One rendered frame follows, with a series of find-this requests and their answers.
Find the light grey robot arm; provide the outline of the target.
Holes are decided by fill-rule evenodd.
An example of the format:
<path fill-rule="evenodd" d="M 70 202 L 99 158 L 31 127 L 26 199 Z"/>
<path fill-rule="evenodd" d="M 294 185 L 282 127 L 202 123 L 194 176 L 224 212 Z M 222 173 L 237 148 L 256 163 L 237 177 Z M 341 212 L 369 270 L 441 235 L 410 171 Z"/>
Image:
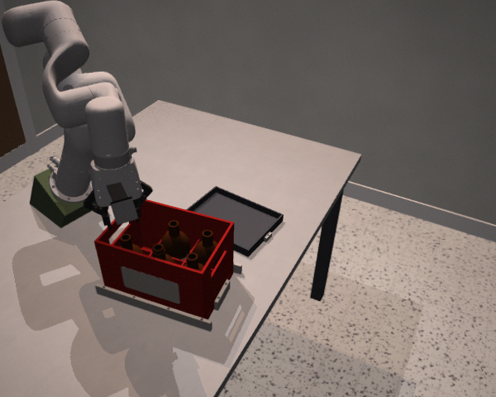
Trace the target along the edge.
<path fill-rule="evenodd" d="M 107 72 L 82 73 L 89 48 L 70 10 L 60 1 L 14 7 L 3 13 L 2 28 L 17 47 L 45 43 L 43 93 L 53 118 L 64 128 L 60 160 L 50 157 L 57 168 L 47 165 L 54 172 L 50 190 L 63 202 L 81 203 L 93 190 L 91 162 L 105 170 L 128 164 L 137 152 L 129 145 L 136 128 L 115 78 Z M 107 185 L 107 190 L 117 225 L 138 219 L 122 183 Z"/>

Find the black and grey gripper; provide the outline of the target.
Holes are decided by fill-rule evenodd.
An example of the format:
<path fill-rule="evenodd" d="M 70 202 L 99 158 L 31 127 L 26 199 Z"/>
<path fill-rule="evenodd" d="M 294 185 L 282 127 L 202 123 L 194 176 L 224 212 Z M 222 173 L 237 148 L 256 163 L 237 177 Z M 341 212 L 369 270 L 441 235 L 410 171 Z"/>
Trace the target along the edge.
<path fill-rule="evenodd" d="M 84 207 L 100 214 L 103 217 L 104 226 L 107 226 L 108 230 L 111 230 L 112 225 L 108 214 L 108 208 L 111 206 L 110 202 L 112 202 L 112 199 L 107 190 L 107 185 L 122 183 L 122 187 L 124 188 L 127 197 L 132 197 L 133 199 L 138 215 L 136 222 L 139 223 L 141 205 L 152 193 L 153 189 L 148 184 L 140 181 L 134 157 L 132 156 L 128 164 L 115 170 L 101 169 L 92 161 L 90 173 L 93 191 L 84 200 Z M 143 189 L 143 192 L 141 188 Z M 97 204 L 93 203 L 95 199 Z"/>

